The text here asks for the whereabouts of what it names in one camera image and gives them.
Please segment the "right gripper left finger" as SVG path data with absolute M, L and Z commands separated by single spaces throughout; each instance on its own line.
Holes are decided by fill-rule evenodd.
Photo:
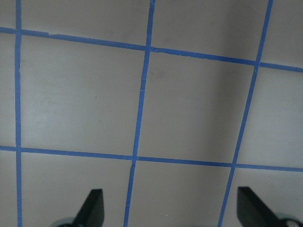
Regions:
M 102 189 L 92 189 L 74 219 L 61 219 L 54 227 L 102 227 L 105 220 Z

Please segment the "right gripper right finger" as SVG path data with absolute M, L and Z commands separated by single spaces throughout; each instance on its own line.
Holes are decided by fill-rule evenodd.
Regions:
M 298 227 L 300 221 L 278 218 L 276 214 L 250 189 L 237 189 L 237 218 L 243 227 Z

